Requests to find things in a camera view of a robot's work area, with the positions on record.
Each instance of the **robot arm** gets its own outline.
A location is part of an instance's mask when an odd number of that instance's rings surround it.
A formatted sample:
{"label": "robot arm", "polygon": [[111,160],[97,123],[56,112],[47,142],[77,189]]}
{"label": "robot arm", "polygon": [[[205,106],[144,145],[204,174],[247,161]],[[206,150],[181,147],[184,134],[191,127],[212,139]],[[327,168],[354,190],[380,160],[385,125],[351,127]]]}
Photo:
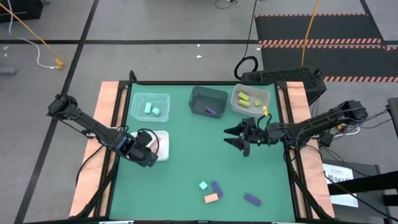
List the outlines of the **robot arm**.
{"label": "robot arm", "polygon": [[136,162],[142,167],[152,167],[157,160],[157,155],[147,147],[152,140],[149,133],[141,131],[135,138],[123,130],[107,128],[82,112],[72,96],[56,95],[48,109],[47,116],[59,120],[73,120],[94,133],[101,145],[129,161]]}
{"label": "robot arm", "polygon": [[326,113],[300,123],[270,123],[265,129],[256,125],[254,118],[243,119],[236,127],[224,132],[239,136],[226,138],[224,141],[243,151],[243,156],[250,155],[250,143],[277,144],[279,141],[290,147],[302,147],[316,134],[320,134],[341,123],[359,125],[366,121],[366,108],[358,101],[345,101]]}

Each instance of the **green mat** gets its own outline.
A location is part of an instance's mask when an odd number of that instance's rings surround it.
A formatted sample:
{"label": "green mat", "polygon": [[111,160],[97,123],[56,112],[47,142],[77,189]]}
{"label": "green mat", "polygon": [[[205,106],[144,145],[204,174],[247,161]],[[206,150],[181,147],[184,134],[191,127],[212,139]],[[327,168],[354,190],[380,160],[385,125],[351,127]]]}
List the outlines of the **green mat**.
{"label": "green mat", "polygon": [[[170,157],[154,167],[142,168],[121,159],[114,188],[110,218],[132,220],[213,220],[294,222],[294,213],[284,147],[252,145],[251,155],[243,157],[235,147],[224,142],[224,129],[236,126],[243,114],[231,110],[229,100],[233,85],[206,86],[228,93],[225,113],[220,119],[193,114],[188,105],[193,86],[133,85],[135,93],[170,95],[169,120],[165,123],[140,122],[130,115],[130,132],[139,128],[168,131]],[[269,112],[272,122],[279,122],[273,85],[254,86],[271,93]],[[210,182],[216,180],[223,198],[205,203],[213,194]],[[202,190],[201,181],[209,186]],[[245,201],[244,194],[262,200],[262,205]]]}

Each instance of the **teal block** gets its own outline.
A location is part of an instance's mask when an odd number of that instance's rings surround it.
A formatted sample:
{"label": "teal block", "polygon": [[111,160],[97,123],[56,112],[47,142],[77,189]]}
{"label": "teal block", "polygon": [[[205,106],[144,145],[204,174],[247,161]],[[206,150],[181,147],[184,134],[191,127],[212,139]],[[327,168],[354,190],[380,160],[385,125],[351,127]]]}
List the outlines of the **teal block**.
{"label": "teal block", "polygon": [[202,190],[205,190],[205,189],[207,188],[206,182],[202,181],[202,182],[199,184],[199,187],[200,187]]}
{"label": "teal block", "polygon": [[158,116],[158,115],[160,114],[160,110],[157,109],[157,108],[154,108],[154,109],[152,110],[152,113],[154,113],[156,116]]}
{"label": "teal block", "polygon": [[152,103],[146,103],[145,104],[145,114],[150,114],[150,109],[152,108]]}

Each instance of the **white paper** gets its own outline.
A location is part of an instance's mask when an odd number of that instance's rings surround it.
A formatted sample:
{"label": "white paper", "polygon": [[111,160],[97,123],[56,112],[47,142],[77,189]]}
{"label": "white paper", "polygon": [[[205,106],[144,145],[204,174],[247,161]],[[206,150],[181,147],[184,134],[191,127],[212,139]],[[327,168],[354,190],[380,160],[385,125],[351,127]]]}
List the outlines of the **white paper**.
{"label": "white paper", "polygon": [[[349,168],[323,164],[323,170],[326,176],[336,183],[354,179],[353,171]],[[358,208],[358,201],[351,195],[334,195],[330,196],[330,198],[331,202],[334,204]]]}

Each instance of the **black floor mat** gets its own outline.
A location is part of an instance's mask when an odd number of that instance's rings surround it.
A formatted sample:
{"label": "black floor mat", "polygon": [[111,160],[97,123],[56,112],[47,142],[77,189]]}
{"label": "black floor mat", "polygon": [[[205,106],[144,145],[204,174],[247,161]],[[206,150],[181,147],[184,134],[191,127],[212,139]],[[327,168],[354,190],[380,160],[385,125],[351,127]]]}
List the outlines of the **black floor mat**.
{"label": "black floor mat", "polygon": [[[267,71],[301,67],[302,45],[266,45],[261,54]],[[310,45],[305,49],[304,66],[319,68],[325,76],[324,81],[398,81],[391,56],[380,46]]]}
{"label": "black floor mat", "polygon": [[[315,16],[308,39],[381,39],[365,14],[319,14]],[[256,15],[259,40],[304,39],[310,15]]]}

